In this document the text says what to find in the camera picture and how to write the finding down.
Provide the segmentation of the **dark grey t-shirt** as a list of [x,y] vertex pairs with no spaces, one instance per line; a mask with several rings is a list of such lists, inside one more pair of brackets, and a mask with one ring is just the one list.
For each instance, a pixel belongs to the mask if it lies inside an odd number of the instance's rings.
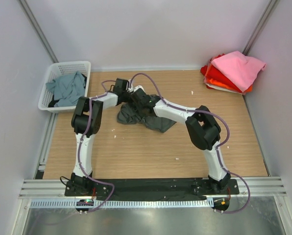
[[123,125],[142,124],[150,130],[161,133],[168,131],[176,124],[175,121],[168,118],[144,114],[131,97],[127,103],[121,106],[117,114],[117,122]]

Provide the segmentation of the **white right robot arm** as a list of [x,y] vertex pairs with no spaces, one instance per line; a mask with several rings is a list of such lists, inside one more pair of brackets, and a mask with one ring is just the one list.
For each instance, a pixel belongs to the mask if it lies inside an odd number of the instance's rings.
[[151,97],[142,88],[132,90],[130,98],[146,116],[167,118],[184,124],[192,144],[204,154],[211,190],[221,194],[227,189],[231,175],[220,150],[221,128],[206,106],[193,109],[177,105],[157,95]]

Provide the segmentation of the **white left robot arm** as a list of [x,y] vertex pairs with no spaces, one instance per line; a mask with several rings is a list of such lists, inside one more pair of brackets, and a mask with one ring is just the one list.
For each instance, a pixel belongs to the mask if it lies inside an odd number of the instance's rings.
[[66,183],[66,196],[87,196],[94,189],[92,150],[101,126],[102,111],[128,102],[128,86],[128,80],[118,78],[112,89],[104,94],[79,98],[71,120],[76,137],[76,157],[73,172]]

